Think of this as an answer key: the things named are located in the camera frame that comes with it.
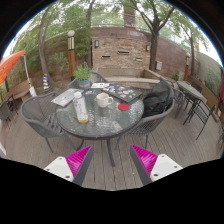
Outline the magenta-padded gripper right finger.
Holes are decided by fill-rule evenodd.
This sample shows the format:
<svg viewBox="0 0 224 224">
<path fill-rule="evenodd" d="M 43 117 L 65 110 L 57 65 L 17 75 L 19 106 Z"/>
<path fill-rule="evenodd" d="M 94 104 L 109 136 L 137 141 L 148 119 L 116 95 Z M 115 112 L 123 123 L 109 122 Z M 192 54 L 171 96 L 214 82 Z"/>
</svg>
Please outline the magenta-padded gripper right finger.
<svg viewBox="0 0 224 224">
<path fill-rule="evenodd" d="M 166 154 L 156 155 L 136 145 L 130 146 L 130 155 L 143 185 L 157 181 L 182 169 Z"/>
</svg>

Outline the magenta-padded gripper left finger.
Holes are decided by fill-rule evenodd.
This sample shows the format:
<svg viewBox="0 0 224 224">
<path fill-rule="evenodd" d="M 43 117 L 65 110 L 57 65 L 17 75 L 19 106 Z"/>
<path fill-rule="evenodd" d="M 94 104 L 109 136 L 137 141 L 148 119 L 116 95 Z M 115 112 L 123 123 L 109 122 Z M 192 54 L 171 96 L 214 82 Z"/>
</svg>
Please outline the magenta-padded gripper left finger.
<svg viewBox="0 0 224 224">
<path fill-rule="evenodd" d="M 81 186 L 93 154 L 94 148 L 89 145 L 68 157 L 57 157 L 44 170 Z"/>
</svg>

